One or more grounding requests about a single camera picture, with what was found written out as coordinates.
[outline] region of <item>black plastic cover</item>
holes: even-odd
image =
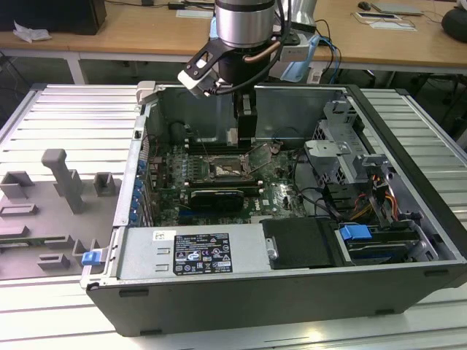
[[[335,222],[326,218],[294,217],[262,221],[264,236],[273,238],[279,257],[274,270],[343,266]]]

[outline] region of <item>desk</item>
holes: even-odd
[[[411,4],[422,11],[434,11],[443,16],[455,4],[428,0],[387,0]],[[444,33],[440,23],[427,17],[403,16],[415,24],[417,31],[375,29],[359,23],[352,12],[361,11],[358,0],[318,1],[315,20],[326,19],[333,42],[342,51],[343,69],[373,69],[382,71],[416,71],[440,74],[467,73],[467,44]],[[430,18],[441,17],[427,13]],[[324,23],[318,23],[322,35],[327,35]],[[328,48],[320,47],[315,61],[328,62]]]
[[[453,7],[453,3],[428,0],[391,1],[409,2],[440,15]],[[467,44],[447,36],[440,24],[426,17],[410,16],[417,31],[373,29],[351,16],[351,12],[359,10],[357,3],[358,0],[318,0],[314,12],[315,19],[329,22],[332,39],[343,55],[341,68],[467,74]],[[0,32],[0,49],[11,56],[63,58],[74,82],[85,84],[81,59],[186,62],[203,47],[209,34],[207,19],[178,18],[175,11],[167,8],[108,3],[106,8],[106,22],[95,36],[52,33],[52,40],[29,44],[13,33]],[[318,28],[325,35],[323,23]],[[328,48],[319,47],[314,61],[323,66],[330,58]]]
[[[51,40],[29,44],[12,32],[0,32],[0,50],[10,56],[63,58],[68,62],[74,83],[85,84],[81,59],[186,62],[206,44],[209,36],[209,20],[176,17],[176,11],[165,7],[106,3],[106,9],[106,21],[97,35],[51,33]]]

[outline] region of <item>blue tab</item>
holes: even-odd
[[[133,200],[131,201],[130,207],[131,207],[133,210],[137,210],[138,207],[139,207],[139,202],[138,202],[138,200],[137,200],[137,199],[133,199]]]
[[[347,239],[372,239],[371,232],[366,225],[345,225],[339,230],[344,241]]]
[[[143,195],[138,190],[133,191],[133,197],[135,197],[136,199],[141,199],[142,196]]]
[[[101,264],[101,252],[86,252],[82,255],[83,266],[96,266]]]
[[[133,211],[130,213],[130,221],[137,221],[138,220],[138,214]]]
[[[140,189],[141,187],[143,187],[143,181],[141,181],[140,179],[134,180],[134,186]]]

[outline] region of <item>black cable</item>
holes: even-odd
[[[339,68],[341,67],[342,52],[341,52],[341,49],[339,49],[336,45],[334,45],[334,47],[336,48],[337,51],[339,51],[339,62],[337,63],[337,68],[336,68],[336,71],[338,71]]]
[[[191,2],[189,0],[184,0],[182,1],[183,4],[187,7],[198,7],[199,9],[208,9],[208,10],[213,10],[214,9],[214,4],[197,4],[195,2]]]
[[[326,28],[328,29],[328,38],[329,38],[329,42],[332,44],[333,43],[333,40],[331,39],[331,30],[329,29],[329,23],[327,20],[316,20],[315,23],[319,23],[319,22],[324,22],[324,24],[326,24]]]
[[[300,151],[298,152],[297,156],[296,156],[296,160],[295,160],[295,164],[293,165],[293,175],[292,175],[292,181],[293,181],[293,188],[295,189],[295,191],[301,195],[303,197],[303,199],[311,204],[313,204],[314,206],[318,206],[320,207],[322,210],[324,210],[326,213],[328,213],[329,215],[333,216],[332,213],[329,212],[328,208],[326,208],[325,206],[323,206],[322,204],[318,204],[317,201],[313,201],[311,198],[308,198],[306,197],[304,194],[303,194],[303,191],[305,190],[310,190],[310,189],[314,189],[314,190],[317,190],[317,188],[319,187],[305,187],[304,189],[300,190],[297,186],[297,182],[296,182],[296,172],[297,172],[297,165],[298,165],[298,160],[300,159],[302,153],[303,153],[304,149],[300,149]]]
[[[279,10],[280,36],[282,37],[284,36],[284,33],[285,33],[285,14],[284,14],[284,7],[282,6],[282,0],[279,0],[279,2],[280,2],[280,6],[277,5],[277,9]]]
[[[152,136],[153,138],[157,138],[156,135],[154,135],[153,133],[147,133],[145,137],[143,137],[143,139],[141,140],[141,144],[144,142],[145,139],[147,139],[149,136]]]
[[[464,88],[464,90],[462,91],[462,93],[459,93],[459,95],[457,95],[454,100],[452,100],[451,102],[451,105],[449,106],[449,108],[447,109],[446,113],[444,113],[444,116],[441,118],[441,120],[439,121],[439,125],[442,125],[444,123],[444,121],[446,120],[447,116],[449,115],[449,113],[452,111],[452,109],[454,108],[454,106],[459,102],[459,100],[462,98],[463,94],[467,91],[467,86]]]
[[[329,61],[328,65],[326,66],[325,70],[322,72],[321,75],[326,74],[326,72],[329,70],[329,68],[331,67],[331,65],[333,64],[333,61],[334,61],[334,50],[333,50],[331,45],[329,45],[327,42],[325,42],[325,43],[329,47],[329,50],[331,51],[331,60]]]
[[[272,138],[273,140],[277,140],[277,137],[278,137],[279,132],[282,131],[282,130],[285,130],[285,129],[292,130],[292,131],[294,131],[297,135],[299,135],[301,139],[305,139],[304,136],[301,134],[301,132],[298,131],[298,130],[297,130],[296,128],[294,128],[293,126],[283,126],[283,127],[279,128],[279,129],[277,129],[277,130],[272,134],[272,137],[271,137],[271,138]]]
[[[108,2],[109,4],[114,4],[114,5],[126,5],[126,6],[137,6],[137,7],[152,7],[153,9],[158,9],[164,6],[167,6],[168,4],[159,4],[159,5],[150,5],[150,6],[143,6],[141,4],[132,4],[130,2],[124,2],[124,1],[113,1],[113,0],[105,0],[105,2]]]
[[[0,51],[1,55],[3,57],[5,57],[5,59],[7,60],[7,62],[10,64],[10,66],[16,71],[16,74],[25,82],[26,85],[28,85],[29,87],[31,87],[31,84],[29,83],[29,81],[23,77],[23,75],[20,73],[20,71],[18,71],[15,67],[15,65],[13,64],[13,62],[9,59],[8,56],[4,55],[2,51]]]
[[[316,205],[316,203],[318,203],[319,201],[323,201],[323,202],[324,202],[324,197],[318,198],[318,199],[316,200],[316,202],[314,203],[314,215],[316,215],[316,211],[317,211],[317,205]]]
[[[288,0],[288,8],[291,9],[292,8],[292,0]],[[277,2],[277,7],[279,8],[279,11],[280,11],[280,8],[282,7],[282,2],[281,1],[278,1]],[[284,32],[284,36],[281,37],[280,39],[280,43],[281,45],[279,46],[279,48],[277,49],[276,51],[276,54],[274,55],[274,57],[272,58],[272,60],[268,63],[268,65],[266,67],[264,67],[259,73],[257,73],[254,77],[248,79],[246,82],[243,82],[242,84],[238,84],[238,85],[235,85],[233,87],[228,87],[226,89],[220,89],[218,87],[214,88],[214,89],[210,89],[208,90],[209,93],[213,93],[214,95],[227,95],[229,93],[234,93],[238,90],[241,90],[243,88],[246,88],[248,86],[250,86],[251,84],[255,84],[259,79],[261,79],[261,77],[267,72],[269,71],[269,69],[272,68],[272,66],[274,64],[276,64],[276,62],[279,60],[280,58],[280,54],[282,52],[282,49],[284,48],[284,42],[285,42],[285,39],[288,37],[289,35],[289,31],[290,31],[290,26],[291,26],[291,11],[289,11],[288,15],[287,15],[287,25],[285,27],[285,32]]]
[[[323,23],[326,25],[326,28],[327,28],[327,30],[328,30],[329,42],[331,43],[331,45],[329,45],[329,44],[326,42],[327,46],[329,47],[329,50],[331,51],[331,60],[329,61],[329,64],[326,66],[325,70],[324,70],[323,73],[322,73],[322,75],[324,75],[324,74],[326,74],[326,73],[328,72],[329,68],[332,66],[333,61],[334,61],[334,50],[333,50],[333,46],[334,46],[337,50],[339,50],[339,48],[338,48],[336,45],[333,44],[333,40],[332,40],[332,37],[331,37],[331,29],[330,29],[330,27],[329,27],[328,21],[327,21],[327,20],[316,20],[315,22],[316,22],[316,23],[323,22]],[[317,28],[316,28],[316,31],[318,32],[318,34],[319,34],[320,36],[323,36],[323,35],[321,35],[320,31],[318,31]],[[339,67],[340,67],[340,65],[341,65],[341,60],[342,60],[341,50],[339,50],[339,55],[340,55],[340,61],[339,61],[339,63],[338,63],[338,68],[337,68],[337,69],[339,69]]]
[[[433,23],[441,23],[440,20],[434,20],[433,18],[428,17],[428,16],[425,14],[425,12],[433,13],[433,14],[435,14],[435,15],[437,15],[437,16],[443,18],[442,15],[440,15],[439,13],[436,13],[436,12],[434,12],[434,11],[422,11],[423,16],[427,17],[427,19],[429,19],[431,22],[433,22]]]

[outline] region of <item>power supply label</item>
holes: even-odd
[[[174,273],[176,275],[232,271],[228,233],[175,236]]]

